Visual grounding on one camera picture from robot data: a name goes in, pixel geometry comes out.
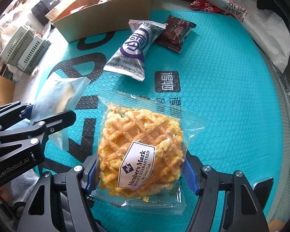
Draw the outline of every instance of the plastic wrapper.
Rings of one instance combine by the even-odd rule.
[[[273,64],[284,72],[290,55],[290,33],[284,20],[268,9],[258,9],[257,0],[206,0],[243,25]]]
[[[90,79],[61,78],[55,72],[45,81],[33,105],[30,123],[49,115],[74,110]],[[69,150],[68,128],[49,136],[49,140],[64,151]]]
[[[153,212],[162,206],[183,207],[181,189],[174,186],[189,144],[208,121],[173,105],[162,107],[157,101],[111,90],[100,89],[99,101],[104,116],[95,195],[125,208]]]
[[[165,24],[166,29],[157,38],[156,43],[180,53],[183,42],[196,24],[173,16],[168,16]]]
[[[106,63],[103,70],[130,76],[136,80],[145,79],[145,57],[151,44],[166,25],[153,21],[129,21],[132,35]]]

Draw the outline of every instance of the lattice pastry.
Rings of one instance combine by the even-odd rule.
[[[146,109],[108,106],[99,144],[101,189],[127,198],[148,196],[171,189],[181,173],[183,132],[178,119]],[[138,190],[118,187],[121,162],[132,141],[155,146],[152,173]]]

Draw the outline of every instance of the blue mat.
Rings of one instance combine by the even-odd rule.
[[[280,174],[283,133],[274,85],[257,47],[233,18],[203,12],[155,11],[151,20],[165,22],[167,15],[184,18],[197,27],[180,54],[153,44],[145,59],[144,82],[102,70],[130,36],[130,30],[70,43],[62,61],[45,71],[39,88],[53,71],[63,78],[87,76],[92,83],[75,110],[76,123],[69,128],[70,151],[61,151],[48,142],[48,160],[40,166],[40,172],[51,169],[60,173],[96,150],[102,117],[96,95],[99,87],[106,87],[176,104],[210,118],[210,124],[189,147],[190,153],[217,171],[242,170],[251,184],[274,177],[264,211],[267,214]],[[172,73],[174,92],[159,92],[163,90],[157,82],[161,72],[157,71]],[[183,188],[187,206],[181,216],[137,213],[100,203],[93,207],[93,214],[109,232],[185,231],[197,197],[186,186]],[[222,203],[220,194],[212,231],[218,230]]]

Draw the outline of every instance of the member's mark label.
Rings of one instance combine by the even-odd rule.
[[[156,92],[179,92],[181,86],[177,71],[156,71],[155,72]]]
[[[133,141],[120,165],[118,187],[138,189],[151,174],[154,159],[154,146]]]

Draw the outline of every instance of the white plastic bag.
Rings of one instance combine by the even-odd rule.
[[[49,115],[74,110],[90,79],[61,78],[55,72],[45,81],[33,105],[30,124]],[[53,133],[49,140],[64,151],[69,150],[68,128]]]
[[[253,40],[283,73],[290,55],[290,34],[282,20],[271,10],[257,8],[257,0],[206,0],[239,20]]]

